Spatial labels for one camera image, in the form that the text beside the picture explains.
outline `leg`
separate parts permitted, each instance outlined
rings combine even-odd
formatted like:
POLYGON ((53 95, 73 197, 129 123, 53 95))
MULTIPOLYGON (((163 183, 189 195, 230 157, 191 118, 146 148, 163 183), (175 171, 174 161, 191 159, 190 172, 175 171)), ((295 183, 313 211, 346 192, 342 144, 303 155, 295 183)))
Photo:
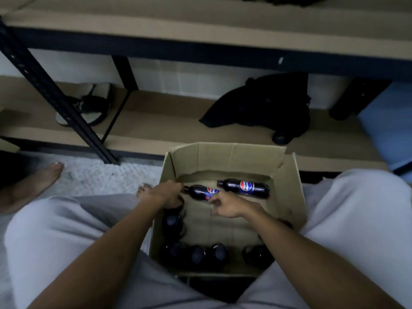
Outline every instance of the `leg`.
POLYGON ((13 213, 33 201, 59 179, 63 168, 62 163, 54 163, 16 184, 3 187, 0 190, 0 213, 13 213))
MULTIPOLYGON (((79 254, 137 202, 134 195, 77 199, 52 197, 35 201, 19 211, 5 235, 17 308, 26 308, 79 254)), ((193 300, 204 302, 204 308, 215 305, 214 301, 210 302, 174 279, 141 252, 117 308, 141 308, 193 300)))
MULTIPOLYGON (((406 308, 412 307, 411 189, 384 171, 352 170, 333 180, 300 233, 336 252, 406 308)), ((239 299, 308 308, 275 262, 239 299)))

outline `pepsi logo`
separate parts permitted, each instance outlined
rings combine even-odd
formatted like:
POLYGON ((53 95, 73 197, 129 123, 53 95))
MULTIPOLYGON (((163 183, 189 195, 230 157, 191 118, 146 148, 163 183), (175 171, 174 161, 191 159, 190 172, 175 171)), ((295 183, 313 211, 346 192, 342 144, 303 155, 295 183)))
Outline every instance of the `pepsi logo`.
POLYGON ((245 192, 249 192, 252 189, 252 183, 247 181, 240 182, 240 188, 245 192))
POLYGON ((218 189, 212 189, 211 187, 208 187, 208 188, 207 188, 207 191, 208 191, 210 194, 216 194, 217 192, 219 192, 218 189))

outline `bottle label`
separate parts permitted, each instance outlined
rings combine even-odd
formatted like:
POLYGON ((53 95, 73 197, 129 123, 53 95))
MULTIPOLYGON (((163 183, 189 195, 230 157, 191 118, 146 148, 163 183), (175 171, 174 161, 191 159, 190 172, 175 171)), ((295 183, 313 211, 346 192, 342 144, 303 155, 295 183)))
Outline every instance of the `bottle label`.
POLYGON ((211 187, 208 187, 208 188, 207 188, 207 191, 208 191, 210 194, 216 194, 217 192, 219 192, 218 189, 212 189, 211 187))
POLYGON ((242 181, 240 182, 240 189, 241 189, 240 191, 241 193, 253 194, 255 190, 255 185, 251 182, 242 181))
POLYGON ((209 200, 213 194, 216 194, 217 192, 219 192, 218 189, 212 189, 211 187, 207 188, 207 192, 205 193, 205 200, 209 200))

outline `knee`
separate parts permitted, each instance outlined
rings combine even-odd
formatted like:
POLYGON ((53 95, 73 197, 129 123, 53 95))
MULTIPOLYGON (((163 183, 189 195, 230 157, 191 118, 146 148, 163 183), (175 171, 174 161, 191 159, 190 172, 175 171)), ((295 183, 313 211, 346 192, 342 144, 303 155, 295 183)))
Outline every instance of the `knee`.
POLYGON ((348 180, 355 189, 373 190, 375 193, 391 190, 411 197, 410 186, 402 178, 388 171, 353 169, 344 172, 340 177, 348 180))
POLYGON ((63 216, 67 203, 74 202, 69 198, 51 197, 34 201, 19 212, 10 221, 4 236, 6 247, 18 239, 31 237, 49 229, 63 216))

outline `forearm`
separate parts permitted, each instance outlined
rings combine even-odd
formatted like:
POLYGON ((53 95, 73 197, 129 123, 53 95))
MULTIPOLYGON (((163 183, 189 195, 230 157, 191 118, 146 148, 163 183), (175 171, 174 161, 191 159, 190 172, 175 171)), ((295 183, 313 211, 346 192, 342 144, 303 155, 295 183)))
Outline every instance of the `forearm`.
POLYGON ((244 215, 311 308, 401 308, 337 254, 292 231, 262 210, 244 215))
POLYGON ((161 206, 159 197, 142 200, 127 217, 74 260, 29 309, 111 307, 161 206))

